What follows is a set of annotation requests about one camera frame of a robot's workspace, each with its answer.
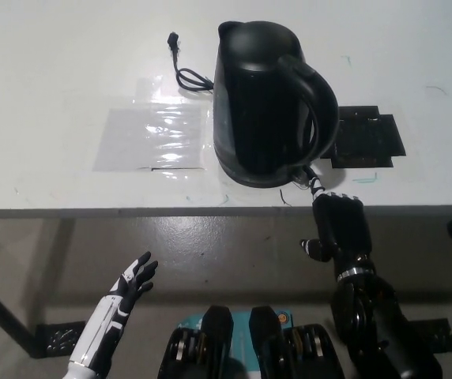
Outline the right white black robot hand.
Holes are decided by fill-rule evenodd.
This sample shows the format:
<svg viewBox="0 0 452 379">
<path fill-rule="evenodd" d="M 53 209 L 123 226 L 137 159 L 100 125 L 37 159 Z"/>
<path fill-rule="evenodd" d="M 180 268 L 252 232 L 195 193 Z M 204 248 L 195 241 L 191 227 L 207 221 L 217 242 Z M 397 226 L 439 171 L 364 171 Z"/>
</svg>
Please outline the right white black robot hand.
<svg viewBox="0 0 452 379">
<path fill-rule="evenodd" d="M 373 275 L 370 259 L 371 233 L 358 197 L 326 190 L 317 174 L 303 169 L 312 194 L 312 211 L 318 230 L 315 239 L 303 239 L 300 245 L 308 257 L 333 262 L 336 281 L 356 275 Z"/>
</svg>

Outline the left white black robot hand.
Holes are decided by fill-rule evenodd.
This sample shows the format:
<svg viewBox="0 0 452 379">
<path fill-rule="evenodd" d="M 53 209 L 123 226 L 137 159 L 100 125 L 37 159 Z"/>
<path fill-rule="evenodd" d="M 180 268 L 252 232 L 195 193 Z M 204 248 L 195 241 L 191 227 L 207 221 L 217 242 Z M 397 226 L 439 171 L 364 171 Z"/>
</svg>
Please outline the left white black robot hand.
<svg viewBox="0 0 452 379">
<path fill-rule="evenodd" d="M 153 288 L 157 261 L 146 252 L 133 261 L 102 297 L 70 356 L 66 378 L 105 378 L 136 301 Z"/>
</svg>

